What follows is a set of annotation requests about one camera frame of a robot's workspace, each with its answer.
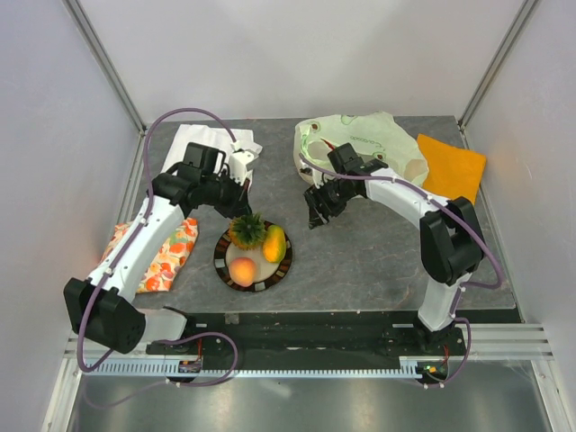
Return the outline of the fake mango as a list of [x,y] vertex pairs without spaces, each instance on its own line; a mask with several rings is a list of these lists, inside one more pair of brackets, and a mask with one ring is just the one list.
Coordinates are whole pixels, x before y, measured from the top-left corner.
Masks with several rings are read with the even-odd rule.
[[266,261],[280,263],[286,253],[286,240],[284,230],[277,225],[271,225],[266,231],[265,241],[262,244],[262,253]]

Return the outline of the fake pineapple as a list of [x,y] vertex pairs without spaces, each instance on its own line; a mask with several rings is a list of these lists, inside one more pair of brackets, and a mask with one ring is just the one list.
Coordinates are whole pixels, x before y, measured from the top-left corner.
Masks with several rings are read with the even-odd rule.
[[266,225],[260,213],[234,218],[229,225],[230,241],[242,250],[252,250],[262,245],[266,238]]

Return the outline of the fake peach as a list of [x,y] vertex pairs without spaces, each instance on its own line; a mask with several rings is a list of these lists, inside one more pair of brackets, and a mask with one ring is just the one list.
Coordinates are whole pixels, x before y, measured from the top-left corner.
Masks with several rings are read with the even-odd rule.
[[256,279],[257,264],[249,257],[238,257],[229,264],[229,276],[233,283],[249,287]]

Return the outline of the light green plastic bag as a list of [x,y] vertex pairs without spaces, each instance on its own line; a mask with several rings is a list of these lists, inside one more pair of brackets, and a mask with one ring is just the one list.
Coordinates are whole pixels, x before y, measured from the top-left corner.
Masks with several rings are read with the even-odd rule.
[[305,165],[300,156],[313,164],[332,170],[328,159],[329,141],[336,148],[350,143],[367,161],[378,158],[404,179],[422,186],[428,176],[428,162],[419,145],[387,112],[361,116],[334,114],[299,122],[295,126],[293,160],[301,178],[308,184],[321,173]]

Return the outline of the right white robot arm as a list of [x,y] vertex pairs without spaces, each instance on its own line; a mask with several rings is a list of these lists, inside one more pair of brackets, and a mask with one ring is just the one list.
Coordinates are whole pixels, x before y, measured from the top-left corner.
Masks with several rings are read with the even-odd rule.
[[445,343],[443,329],[455,319],[461,290],[485,257],[472,203],[464,197],[449,200],[429,193],[380,159],[363,160],[350,144],[328,153],[330,168],[311,163],[303,154],[299,158],[313,178],[304,193],[311,229],[337,217],[359,197],[387,207],[418,229],[420,260],[428,281],[418,309],[419,326],[411,339],[420,353],[435,353]]

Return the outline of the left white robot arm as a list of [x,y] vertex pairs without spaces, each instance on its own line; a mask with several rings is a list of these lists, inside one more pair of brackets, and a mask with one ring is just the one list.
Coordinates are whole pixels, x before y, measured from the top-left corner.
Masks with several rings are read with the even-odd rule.
[[198,334],[183,313],[138,310],[132,302],[153,258],[193,210],[208,205],[229,219],[251,212],[248,187],[256,160],[256,152],[239,144],[225,153],[189,143],[183,161],[152,180],[118,245],[86,279],[67,282],[64,299],[73,331],[121,354],[157,340],[178,354],[194,350]]

